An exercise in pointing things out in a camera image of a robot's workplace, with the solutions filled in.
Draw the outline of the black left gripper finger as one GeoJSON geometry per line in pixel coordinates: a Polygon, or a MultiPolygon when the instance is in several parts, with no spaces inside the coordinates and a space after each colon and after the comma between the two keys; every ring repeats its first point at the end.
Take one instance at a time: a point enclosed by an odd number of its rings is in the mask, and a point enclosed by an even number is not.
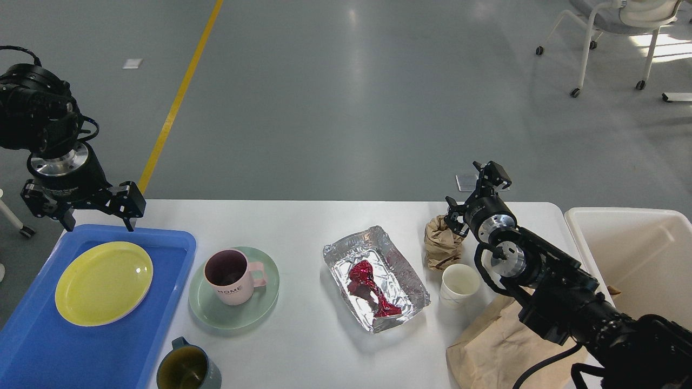
{"type": "Polygon", "coordinates": [[[76,220],[72,216],[71,204],[50,199],[40,185],[25,183],[21,191],[21,198],[35,217],[49,217],[59,222],[65,231],[72,232],[74,230],[76,220]]]}
{"type": "Polygon", "coordinates": [[[108,189],[108,210],[123,220],[128,231],[134,232],[137,219],[145,214],[146,201],[135,182],[122,182],[108,189]]]}

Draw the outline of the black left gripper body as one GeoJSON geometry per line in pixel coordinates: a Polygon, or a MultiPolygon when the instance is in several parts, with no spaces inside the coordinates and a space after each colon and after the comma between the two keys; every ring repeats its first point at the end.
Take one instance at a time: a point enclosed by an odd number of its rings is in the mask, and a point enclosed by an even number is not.
{"type": "Polygon", "coordinates": [[[27,183],[43,187],[50,199],[71,204],[72,209],[111,214],[108,189],[113,185],[107,182],[96,153],[88,143],[76,142],[66,155],[57,158],[43,158],[32,153],[26,165],[32,175],[27,183]]]}

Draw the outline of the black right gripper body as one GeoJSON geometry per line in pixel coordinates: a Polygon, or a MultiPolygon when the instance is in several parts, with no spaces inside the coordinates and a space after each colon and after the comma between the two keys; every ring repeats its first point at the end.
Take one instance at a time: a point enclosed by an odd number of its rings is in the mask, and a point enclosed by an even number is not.
{"type": "Polygon", "coordinates": [[[464,223],[478,242],[491,244],[500,229],[517,227],[517,219],[499,197],[480,197],[465,203],[464,223]]]}

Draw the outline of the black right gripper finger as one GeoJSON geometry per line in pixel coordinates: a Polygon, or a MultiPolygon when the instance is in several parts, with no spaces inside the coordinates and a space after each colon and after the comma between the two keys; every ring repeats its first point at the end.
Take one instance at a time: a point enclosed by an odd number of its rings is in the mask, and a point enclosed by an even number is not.
{"type": "Polygon", "coordinates": [[[475,189],[472,192],[473,200],[496,198],[500,191],[507,190],[512,185],[511,178],[499,163],[490,160],[485,164],[473,162],[473,165],[478,172],[475,189]]]}
{"type": "Polygon", "coordinates": [[[450,196],[445,196],[445,202],[448,204],[445,224],[456,236],[466,237],[469,234],[469,227],[464,221],[464,215],[468,208],[467,204],[458,204],[457,201],[450,196]]]}

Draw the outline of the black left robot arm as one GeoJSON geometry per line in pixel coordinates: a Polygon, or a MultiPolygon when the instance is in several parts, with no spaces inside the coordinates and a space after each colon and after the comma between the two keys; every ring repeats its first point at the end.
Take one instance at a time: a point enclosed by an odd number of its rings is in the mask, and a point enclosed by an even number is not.
{"type": "Polygon", "coordinates": [[[45,69],[28,49],[2,50],[24,52],[33,60],[11,66],[1,77],[1,144],[29,152],[25,165],[32,177],[21,191],[28,210],[68,232],[76,226],[74,210],[99,210],[133,231],[145,214],[145,198],[133,180],[108,182],[89,145],[99,125],[81,113],[69,82],[45,69]]]}

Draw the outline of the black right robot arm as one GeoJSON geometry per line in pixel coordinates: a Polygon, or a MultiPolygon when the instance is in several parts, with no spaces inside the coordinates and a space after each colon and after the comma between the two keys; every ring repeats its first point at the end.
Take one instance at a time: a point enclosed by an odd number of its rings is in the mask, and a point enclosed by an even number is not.
{"type": "Polygon", "coordinates": [[[603,388],[690,388],[690,331],[655,314],[633,320],[616,310],[579,261],[517,223],[498,194],[511,185],[504,167],[474,167],[477,182],[465,202],[445,198],[445,223],[458,236],[474,235],[475,267],[495,293],[521,305],[521,323],[552,343],[563,345],[569,337],[576,342],[530,367],[514,387],[585,347],[598,365],[573,364],[577,388],[586,387],[584,374],[600,377],[603,388]]]}

